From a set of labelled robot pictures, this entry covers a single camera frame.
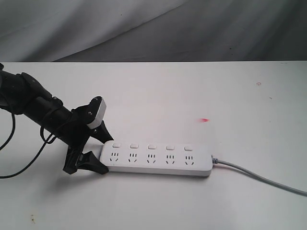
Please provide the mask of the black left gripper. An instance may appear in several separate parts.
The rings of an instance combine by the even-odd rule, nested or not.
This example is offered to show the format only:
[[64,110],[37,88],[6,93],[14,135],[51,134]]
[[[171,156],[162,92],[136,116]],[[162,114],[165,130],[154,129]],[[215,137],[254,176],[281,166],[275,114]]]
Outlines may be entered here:
[[[108,173],[105,166],[92,151],[83,153],[83,148],[90,137],[91,130],[86,124],[86,109],[83,105],[69,111],[65,107],[57,111],[57,137],[68,145],[63,171],[73,174],[77,170],[87,170],[98,174]],[[92,137],[101,143],[113,141],[104,121],[92,130]]]

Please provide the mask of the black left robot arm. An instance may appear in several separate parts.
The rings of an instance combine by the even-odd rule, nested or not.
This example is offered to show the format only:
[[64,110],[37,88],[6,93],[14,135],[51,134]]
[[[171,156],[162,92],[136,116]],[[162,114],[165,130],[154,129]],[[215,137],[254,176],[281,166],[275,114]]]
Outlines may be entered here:
[[103,117],[106,103],[101,96],[94,97],[89,104],[68,110],[63,102],[47,91],[35,78],[27,73],[12,74],[0,71],[0,107],[16,115],[25,115],[40,125],[40,136],[44,145],[60,139],[68,146],[63,170],[73,174],[88,170],[98,174],[108,173],[108,168],[90,151],[83,148],[90,137],[101,143],[111,141]]

